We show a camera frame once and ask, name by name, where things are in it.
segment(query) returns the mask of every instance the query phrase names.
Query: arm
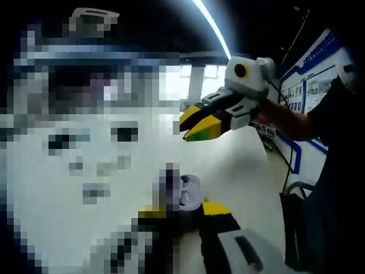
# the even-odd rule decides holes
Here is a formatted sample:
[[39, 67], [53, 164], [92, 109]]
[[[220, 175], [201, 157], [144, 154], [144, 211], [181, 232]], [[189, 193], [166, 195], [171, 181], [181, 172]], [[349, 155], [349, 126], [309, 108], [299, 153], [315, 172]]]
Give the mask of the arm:
[[278, 103], [264, 98], [259, 102], [259, 109], [266, 123], [272, 123], [292, 140], [305, 141], [316, 138], [313, 125], [306, 114], [294, 113]]

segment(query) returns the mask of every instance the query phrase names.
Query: black cable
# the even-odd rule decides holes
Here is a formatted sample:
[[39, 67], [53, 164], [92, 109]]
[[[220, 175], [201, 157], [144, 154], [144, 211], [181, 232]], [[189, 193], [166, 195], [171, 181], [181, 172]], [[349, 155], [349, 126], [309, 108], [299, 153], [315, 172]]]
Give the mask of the black cable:
[[[269, 82], [270, 85], [272, 85], [272, 87], [274, 89], [276, 89], [276, 91], [279, 93], [279, 95], [281, 96], [281, 98], [283, 99], [283, 101], [285, 102], [286, 104], [286, 107], [288, 110], [290, 110], [290, 106], [289, 106], [289, 103], [288, 101], [285, 99], [283, 93], [277, 88], [275, 87], [275, 85], [271, 82]], [[289, 160], [289, 165], [288, 165], [288, 169], [287, 169], [287, 173], [286, 173], [286, 177], [285, 177], [285, 181], [284, 181], [284, 186], [283, 186], [283, 190], [281, 192], [284, 192], [285, 188], [286, 188], [286, 185], [287, 185], [287, 181], [289, 179], [289, 174], [290, 174], [290, 170], [291, 170], [291, 161], [293, 161], [293, 147], [291, 146], [291, 151], [290, 151], [290, 160]]]

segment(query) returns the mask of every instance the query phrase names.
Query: person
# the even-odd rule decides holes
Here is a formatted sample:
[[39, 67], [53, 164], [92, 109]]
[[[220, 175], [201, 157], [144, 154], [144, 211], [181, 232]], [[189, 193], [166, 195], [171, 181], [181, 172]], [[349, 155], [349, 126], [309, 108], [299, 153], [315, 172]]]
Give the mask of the person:
[[259, 102], [258, 122], [275, 125], [288, 138], [307, 141], [319, 138], [328, 154], [314, 191], [303, 201], [306, 239], [314, 258], [315, 273], [339, 273], [352, 246], [360, 198], [360, 153], [364, 97], [353, 72], [337, 64], [338, 76], [321, 102], [307, 114], [290, 111], [267, 98]]

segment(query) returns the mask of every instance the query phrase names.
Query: dark sleeve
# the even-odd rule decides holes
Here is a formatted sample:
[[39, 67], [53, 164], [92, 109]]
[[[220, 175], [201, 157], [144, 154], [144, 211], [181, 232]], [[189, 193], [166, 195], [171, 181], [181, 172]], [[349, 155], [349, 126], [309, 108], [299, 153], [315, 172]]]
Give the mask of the dark sleeve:
[[331, 138], [330, 132], [335, 123], [334, 116], [338, 107], [338, 97], [343, 88], [341, 80], [338, 77], [335, 78], [325, 97], [314, 109], [307, 113], [315, 136], [319, 137], [325, 145], [329, 144]]

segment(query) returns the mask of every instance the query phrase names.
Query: ceiling light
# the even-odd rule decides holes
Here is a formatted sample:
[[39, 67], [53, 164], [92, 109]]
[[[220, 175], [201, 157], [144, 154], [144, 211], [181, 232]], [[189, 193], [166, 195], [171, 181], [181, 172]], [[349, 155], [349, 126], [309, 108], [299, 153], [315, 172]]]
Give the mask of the ceiling light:
[[219, 28], [218, 28], [217, 24], [215, 23], [213, 17], [209, 13], [209, 11], [206, 9], [204, 4], [201, 2], [201, 0], [192, 0], [192, 1], [198, 7], [200, 12], [204, 15], [205, 19], [208, 21], [208, 23], [212, 27], [214, 33], [216, 34], [219, 42], [221, 43], [221, 45], [223, 47], [223, 50], [224, 50], [225, 54], [227, 55], [227, 58], [230, 59], [231, 54], [228, 50], [227, 44], [224, 41], [223, 35], [221, 34], [221, 31], [219, 30]]

